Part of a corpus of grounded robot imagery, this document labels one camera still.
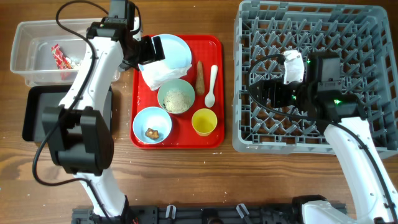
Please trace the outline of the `white cooked rice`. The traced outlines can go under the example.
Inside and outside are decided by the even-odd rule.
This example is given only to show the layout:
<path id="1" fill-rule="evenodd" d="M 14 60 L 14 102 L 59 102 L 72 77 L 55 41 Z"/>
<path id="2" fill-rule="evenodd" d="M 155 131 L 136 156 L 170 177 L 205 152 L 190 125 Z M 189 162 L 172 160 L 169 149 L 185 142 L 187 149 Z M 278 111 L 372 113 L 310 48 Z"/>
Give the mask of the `white cooked rice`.
<path id="1" fill-rule="evenodd" d="M 180 114 L 191 107 L 191 99 L 182 90 L 169 90 L 164 97 L 164 108 L 173 114 Z"/>

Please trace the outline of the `brown food scrap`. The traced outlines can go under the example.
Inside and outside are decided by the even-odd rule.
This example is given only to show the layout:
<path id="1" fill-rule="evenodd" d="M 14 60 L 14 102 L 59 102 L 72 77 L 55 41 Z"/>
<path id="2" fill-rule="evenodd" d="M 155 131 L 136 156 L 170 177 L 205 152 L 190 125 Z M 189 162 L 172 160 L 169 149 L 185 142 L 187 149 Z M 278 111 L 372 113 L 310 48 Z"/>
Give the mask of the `brown food scrap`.
<path id="1" fill-rule="evenodd" d="M 145 136 L 152 140 L 156 140 L 156 139 L 160 138 L 158 130 L 151 129 L 151 128 L 147 129 L 147 131 L 145 132 Z"/>

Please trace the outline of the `white napkin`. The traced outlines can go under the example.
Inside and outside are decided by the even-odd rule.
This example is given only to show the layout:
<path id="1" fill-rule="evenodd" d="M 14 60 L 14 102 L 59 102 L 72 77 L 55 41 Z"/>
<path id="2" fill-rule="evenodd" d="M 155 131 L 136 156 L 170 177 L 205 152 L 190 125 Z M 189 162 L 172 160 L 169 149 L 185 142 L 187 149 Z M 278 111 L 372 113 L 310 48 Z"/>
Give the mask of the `white napkin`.
<path id="1" fill-rule="evenodd" d="M 146 85 L 151 91 L 155 91 L 165 82 L 185 76 L 191 67 L 190 64 L 183 68 L 171 69 L 165 62 L 152 62 L 147 65 L 139 65 L 139 70 Z"/>

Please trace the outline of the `light blue bowl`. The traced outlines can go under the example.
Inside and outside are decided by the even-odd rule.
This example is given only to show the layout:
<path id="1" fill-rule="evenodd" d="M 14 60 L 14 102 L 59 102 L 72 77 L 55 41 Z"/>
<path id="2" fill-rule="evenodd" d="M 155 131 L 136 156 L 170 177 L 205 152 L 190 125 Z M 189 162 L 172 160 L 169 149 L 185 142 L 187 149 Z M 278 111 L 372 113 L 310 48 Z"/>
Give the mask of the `light blue bowl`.
<path id="1" fill-rule="evenodd" d="M 148 128 L 158 130 L 160 138 L 152 140 L 145 136 Z M 135 137 L 144 144 L 158 144 L 164 141 L 172 130 L 172 120 L 170 115 L 162 108 L 151 106 L 144 108 L 132 123 L 132 131 Z"/>

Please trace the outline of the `yellow plastic cup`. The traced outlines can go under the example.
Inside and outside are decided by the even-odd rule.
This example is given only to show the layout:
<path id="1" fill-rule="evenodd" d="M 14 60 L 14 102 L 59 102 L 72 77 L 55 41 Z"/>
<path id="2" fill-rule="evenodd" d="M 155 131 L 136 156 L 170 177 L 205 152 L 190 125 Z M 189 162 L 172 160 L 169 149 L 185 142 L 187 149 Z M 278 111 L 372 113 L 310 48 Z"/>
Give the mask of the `yellow plastic cup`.
<path id="1" fill-rule="evenodd" d="M 210 135 L 218 124 L 216 114 L 207 108 L 197 110 L 192 116 L 192 126 L 200 136 Z"/>

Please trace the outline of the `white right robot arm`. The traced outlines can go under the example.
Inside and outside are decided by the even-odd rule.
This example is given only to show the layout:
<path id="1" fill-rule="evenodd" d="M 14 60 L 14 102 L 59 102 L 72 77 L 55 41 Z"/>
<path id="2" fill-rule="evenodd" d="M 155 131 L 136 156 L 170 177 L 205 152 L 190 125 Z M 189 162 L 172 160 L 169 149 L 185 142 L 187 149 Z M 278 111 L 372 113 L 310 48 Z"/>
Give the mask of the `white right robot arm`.
<path id="1" fill-rule="evenodd" d="M 294 106 L 332 147 L 352 194 L 356 219 L 331 206 L 321 196 L 297 197 L 300 223 L 397 223 L 397 190 L 376 151 L 367 114 L 355 94 L 342 92 L 340 56 L 312 52 L 304 61 L 297 50 L 273 56 L 284 66 L 281 79 L 248 80 L 252 100 L 277 114 Z"/>

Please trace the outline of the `green bowl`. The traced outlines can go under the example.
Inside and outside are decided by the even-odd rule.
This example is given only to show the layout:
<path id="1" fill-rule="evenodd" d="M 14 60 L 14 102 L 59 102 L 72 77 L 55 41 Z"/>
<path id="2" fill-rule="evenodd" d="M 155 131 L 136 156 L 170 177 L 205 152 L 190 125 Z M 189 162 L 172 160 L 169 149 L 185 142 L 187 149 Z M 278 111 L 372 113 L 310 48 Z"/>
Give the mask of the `green bowl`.
<path id="1" fill-rule="evenodd" d="M 169 81 L 165 82 L 158 90 L 157 99 L 158 99 L 158 103 L 159 103 L 159 105 L 160 105 L 160 107 L 162 109 L 166 110 L 164 108 L 164 97 L 165 97 L 165 94 L 169 90 L 174 90 L 174 89 L 182 90 L 186 94 L 188 94 L 190 96 L 191 101 L 192 101 L 191 102 L 191 107 L 193 106 L 193 103 L 195 102 L 195 90 L 193 89 L 191 84 L 189 82 L 185 81 L 185 80 L 182 80 L 182 79 L 174 79 L 174 80 L 169 80 Z"/>

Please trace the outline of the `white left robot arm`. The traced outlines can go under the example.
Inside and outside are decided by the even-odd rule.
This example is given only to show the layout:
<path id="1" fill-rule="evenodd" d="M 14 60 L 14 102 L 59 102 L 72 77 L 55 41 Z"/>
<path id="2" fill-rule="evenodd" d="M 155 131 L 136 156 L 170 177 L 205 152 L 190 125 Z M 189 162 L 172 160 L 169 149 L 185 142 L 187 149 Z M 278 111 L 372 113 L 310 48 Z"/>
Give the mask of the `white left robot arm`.
<path id="1" fill-rule="evenodd" d="M 162 60 L 159 38 L 142 35 L 141 18 L 105 17 L 93 22 L 82 37 L 86 53 L 78 74 L 58 106 L 42 115 L 52 161 L 80 182 L 96 223 L 131 223 L 134 214 L 110 168 L 114 141 L 103 118 L 106 95 L 113 73 Z"/>

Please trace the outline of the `red snack wrapper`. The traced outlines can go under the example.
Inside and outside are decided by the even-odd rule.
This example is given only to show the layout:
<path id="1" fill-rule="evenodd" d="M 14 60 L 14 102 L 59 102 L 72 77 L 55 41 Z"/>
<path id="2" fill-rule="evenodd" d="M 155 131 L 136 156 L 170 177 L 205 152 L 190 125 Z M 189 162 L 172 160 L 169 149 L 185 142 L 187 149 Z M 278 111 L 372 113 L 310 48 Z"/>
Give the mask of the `red snack wrapper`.
<path id="1" fill-rule="evenodd" d="M 55 63 L 59 69 L 69 70 L 73 68 L 68 59 L 63 55 L 63 52 L 60 50 L 60 46 L 58 44 L 54 45 L 51 48 L 51 51 L 55 59 Z"/>

